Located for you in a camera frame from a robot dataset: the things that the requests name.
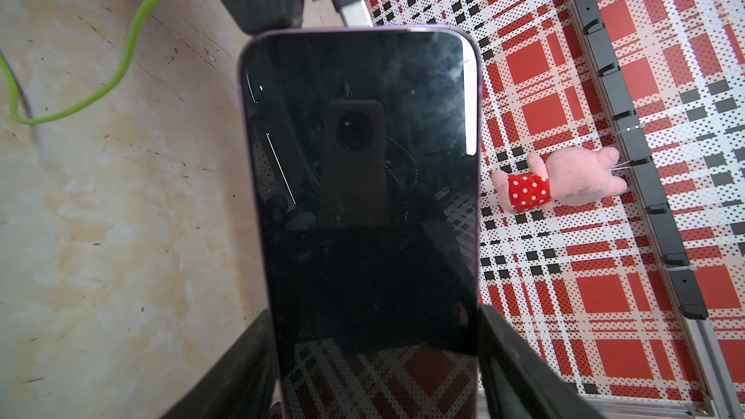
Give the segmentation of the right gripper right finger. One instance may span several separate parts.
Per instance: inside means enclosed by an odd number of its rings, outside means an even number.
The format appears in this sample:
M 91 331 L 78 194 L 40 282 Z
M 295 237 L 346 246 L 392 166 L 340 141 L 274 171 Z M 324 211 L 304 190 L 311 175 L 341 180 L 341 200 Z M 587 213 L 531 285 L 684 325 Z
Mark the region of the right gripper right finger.
M 491 417 L 601 417 L 597 409 L 551 370 L 493 306 L 479 308 L 477 353 Z

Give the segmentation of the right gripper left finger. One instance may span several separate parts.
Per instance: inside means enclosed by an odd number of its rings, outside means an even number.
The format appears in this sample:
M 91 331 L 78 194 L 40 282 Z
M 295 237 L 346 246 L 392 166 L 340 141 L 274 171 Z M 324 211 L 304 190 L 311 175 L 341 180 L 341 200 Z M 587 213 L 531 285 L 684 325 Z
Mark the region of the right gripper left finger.
M 165 418 L 269 418 L 277 368 L 272 323 L 263 310 Z

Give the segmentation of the purple-edged black smartphone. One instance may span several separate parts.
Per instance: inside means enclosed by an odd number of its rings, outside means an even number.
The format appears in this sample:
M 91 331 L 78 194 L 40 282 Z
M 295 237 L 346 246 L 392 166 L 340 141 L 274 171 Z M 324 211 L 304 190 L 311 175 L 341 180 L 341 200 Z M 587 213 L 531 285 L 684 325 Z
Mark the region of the purple-edged black smartphone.
M 240 76 L 284 416 L 475 417 L 473 42 L 276 31 Z

